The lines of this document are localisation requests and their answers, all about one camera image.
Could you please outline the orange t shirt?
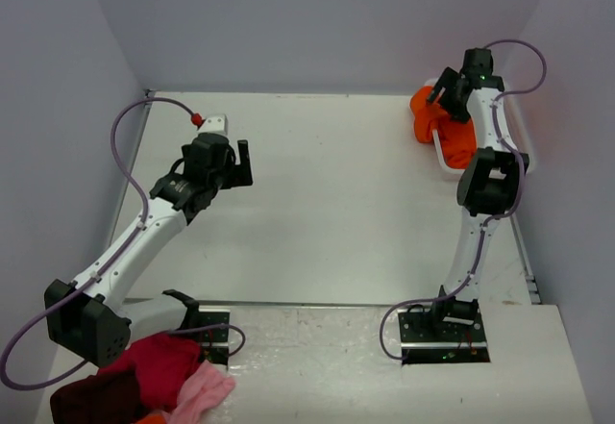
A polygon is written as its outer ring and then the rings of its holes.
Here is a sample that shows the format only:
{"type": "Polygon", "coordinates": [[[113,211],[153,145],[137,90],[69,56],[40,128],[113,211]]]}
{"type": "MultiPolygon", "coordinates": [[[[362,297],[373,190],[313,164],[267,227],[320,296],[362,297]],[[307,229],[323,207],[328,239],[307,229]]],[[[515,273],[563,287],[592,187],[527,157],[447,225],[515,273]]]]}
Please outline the orange t shirt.
{"type": "Polygon", "coordinates": [[[414,135],[420,143],[434,144],[433,132],[437,132],[444,163],[453,169],[465,169],[477,151],[473,122],[451,120],[438,103],[429,104],[431,89],[432,86],[421,87],[409,101],[414,135]]]}

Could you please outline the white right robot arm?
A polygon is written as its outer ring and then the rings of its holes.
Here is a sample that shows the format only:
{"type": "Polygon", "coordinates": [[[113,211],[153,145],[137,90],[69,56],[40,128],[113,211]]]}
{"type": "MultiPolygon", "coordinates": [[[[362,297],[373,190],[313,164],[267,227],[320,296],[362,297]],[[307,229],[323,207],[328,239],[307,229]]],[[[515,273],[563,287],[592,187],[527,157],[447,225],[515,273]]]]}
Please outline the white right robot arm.
{"type": "Polygon", "coordinates": [[[483,47],[466,50],[458,71],[445,68],[426,99],[429,109],[438,105],[452,121],[471,122],[477,145],[457,184],[462,220],[454,262],[430,306],[430,332],[441,340],[477,323],[489,242],[520,201],[529,156],[508,131],[503,94],[504,80],[494,74],[491,50],[483,47]]]}

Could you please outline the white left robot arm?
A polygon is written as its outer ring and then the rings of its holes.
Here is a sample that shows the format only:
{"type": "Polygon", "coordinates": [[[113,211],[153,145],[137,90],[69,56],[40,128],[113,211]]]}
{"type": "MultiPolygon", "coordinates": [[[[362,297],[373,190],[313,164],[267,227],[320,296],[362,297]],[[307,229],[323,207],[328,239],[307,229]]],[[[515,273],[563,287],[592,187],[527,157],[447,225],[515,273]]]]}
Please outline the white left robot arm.
{"type": "Polygon", "coordinates": [[[203,132],[157,180],[142,212],[110,248],[70,282],[44,292],[49,337],[86,362],[107,367],[133,342],[158,333],[188,340],[209,330],[198,302],[175,289],[129,304],[131,288],[160,251],[207,209],[222,190],[249,187],[249,143],[232,146],[203,132]]]}

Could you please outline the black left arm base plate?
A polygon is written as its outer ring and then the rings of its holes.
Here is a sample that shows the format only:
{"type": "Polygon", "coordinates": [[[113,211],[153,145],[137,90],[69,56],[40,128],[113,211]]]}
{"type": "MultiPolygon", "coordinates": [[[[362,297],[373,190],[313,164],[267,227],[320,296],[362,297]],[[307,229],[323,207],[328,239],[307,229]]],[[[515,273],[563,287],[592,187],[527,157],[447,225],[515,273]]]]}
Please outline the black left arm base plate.
{"type": "Polygon", "coordinates": [[[227,366],[229,364],[229,329],[212,328],[212,325],[228,324],[230,313],[222,309],[200,309],[190,328],[207,327],[204,331],[194,332],[187,337],[200,346],[199,362],[227,366]]]}

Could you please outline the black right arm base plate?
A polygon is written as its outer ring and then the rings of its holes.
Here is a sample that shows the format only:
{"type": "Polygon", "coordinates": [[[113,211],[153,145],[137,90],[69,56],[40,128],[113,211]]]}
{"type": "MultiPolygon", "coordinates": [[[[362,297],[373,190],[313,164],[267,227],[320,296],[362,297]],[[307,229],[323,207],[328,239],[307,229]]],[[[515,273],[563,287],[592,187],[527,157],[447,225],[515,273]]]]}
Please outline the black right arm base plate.
{"type": "Polygon", "coordinates": [[[490,362],[481,313],[470,324],[436,322],[422,305],[398,311],[402,364],[490,362]]]}

